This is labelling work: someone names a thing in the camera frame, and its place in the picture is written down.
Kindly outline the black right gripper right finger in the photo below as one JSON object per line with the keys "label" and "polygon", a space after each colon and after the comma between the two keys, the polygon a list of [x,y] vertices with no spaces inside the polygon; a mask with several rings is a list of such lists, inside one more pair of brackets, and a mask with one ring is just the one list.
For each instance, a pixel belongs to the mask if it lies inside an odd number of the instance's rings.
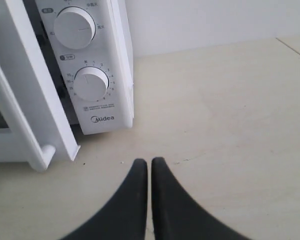
{"label": "black right gripper right finger", "polygon": [[151,210],[156,240],[244,240],[202,208],[182,187],[163,157],[151,161]]}

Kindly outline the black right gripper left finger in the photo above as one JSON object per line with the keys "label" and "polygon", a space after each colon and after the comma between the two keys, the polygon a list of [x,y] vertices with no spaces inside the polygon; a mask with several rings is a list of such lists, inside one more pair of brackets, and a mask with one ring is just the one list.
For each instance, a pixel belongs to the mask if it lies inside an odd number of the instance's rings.
{"label": "black right gripper left finger", "polygon": [[64,240],[144,240],[148,210],[148,165],[138,158],[107,203]]}

